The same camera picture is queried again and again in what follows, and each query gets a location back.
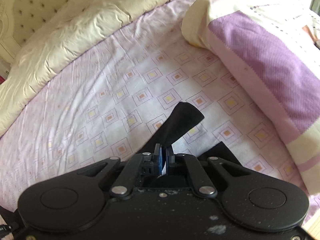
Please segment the cream white duvet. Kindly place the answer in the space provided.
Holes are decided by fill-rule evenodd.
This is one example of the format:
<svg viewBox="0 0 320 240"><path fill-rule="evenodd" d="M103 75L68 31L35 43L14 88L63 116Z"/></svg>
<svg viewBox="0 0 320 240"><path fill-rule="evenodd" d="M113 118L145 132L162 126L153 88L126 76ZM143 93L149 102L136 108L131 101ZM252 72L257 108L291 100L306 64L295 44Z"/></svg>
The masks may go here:
<svg viewBox="0 0 320 240"><path fill-rule="evenodd" d="M174 0L1 0L1 133L65 66L146 12Z"/></svg>

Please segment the pink patterned bed sheet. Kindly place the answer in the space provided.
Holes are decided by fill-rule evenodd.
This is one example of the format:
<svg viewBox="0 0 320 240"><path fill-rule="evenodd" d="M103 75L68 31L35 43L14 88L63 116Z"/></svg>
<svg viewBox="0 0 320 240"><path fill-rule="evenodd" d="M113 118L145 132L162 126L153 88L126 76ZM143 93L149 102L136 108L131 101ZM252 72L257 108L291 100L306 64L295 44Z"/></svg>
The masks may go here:
<svg viewBox="0 0 320 240"><path fill-rule="evenodd" d="M127 159L178 102L204 120L174 143L200 155L224 142L245 167L299 187L303 181L272 123L211 52L181 34L195 0L141 16L65 67L1 137L1 206L40 181L111 156Z"/></svg>

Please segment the black pants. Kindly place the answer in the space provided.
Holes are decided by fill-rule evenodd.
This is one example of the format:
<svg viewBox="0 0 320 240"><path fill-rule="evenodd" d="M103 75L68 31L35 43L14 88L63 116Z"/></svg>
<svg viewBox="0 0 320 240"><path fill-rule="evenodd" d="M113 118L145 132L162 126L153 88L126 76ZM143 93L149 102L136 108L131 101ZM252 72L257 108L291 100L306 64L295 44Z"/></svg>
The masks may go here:
<svg viewBox="0 0 320 240"><path fill-rule="evenodd" d="M204 115L195 106L187 102L179 102L167 120L137 152L153 153L156 144L160 144L162 146L162 159L160 163L161 168L163 168L167 160L165 150L167 148L172 148L173 143L178 141L178 139L184 136L203 119ZM199 161L207 161L210 157L218 157L237 165L241 164L223 142L219 142L209 150L201 153L197 159Z"/></svg>

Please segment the cream tufted headboard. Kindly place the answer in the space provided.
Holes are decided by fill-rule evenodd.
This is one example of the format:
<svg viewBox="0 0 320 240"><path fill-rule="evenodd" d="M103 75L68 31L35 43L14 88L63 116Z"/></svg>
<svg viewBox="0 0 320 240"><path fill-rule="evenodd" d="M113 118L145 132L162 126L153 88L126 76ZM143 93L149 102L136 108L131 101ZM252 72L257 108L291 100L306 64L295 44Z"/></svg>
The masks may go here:
<svg viewBox="0 0 320 240"><path fill-rule="evenodd" d="M93 29L101 4L102 0L1 0L1 60L11 66L40 46L64 46L79 55L102 38Z"/></svg>

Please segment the purple and cream folded blanket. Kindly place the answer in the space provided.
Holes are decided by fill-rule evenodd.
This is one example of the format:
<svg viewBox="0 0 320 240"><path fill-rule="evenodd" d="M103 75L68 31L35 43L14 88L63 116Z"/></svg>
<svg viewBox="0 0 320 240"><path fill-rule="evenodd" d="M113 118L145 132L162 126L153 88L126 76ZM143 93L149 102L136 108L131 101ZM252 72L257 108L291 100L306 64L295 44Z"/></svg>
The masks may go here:
<svg viewBox="0 0 320 240"><path fill-rule="evenodd" d="M181 31L222 61L318 194L319 16L299 0L196 0Z"/></svg>

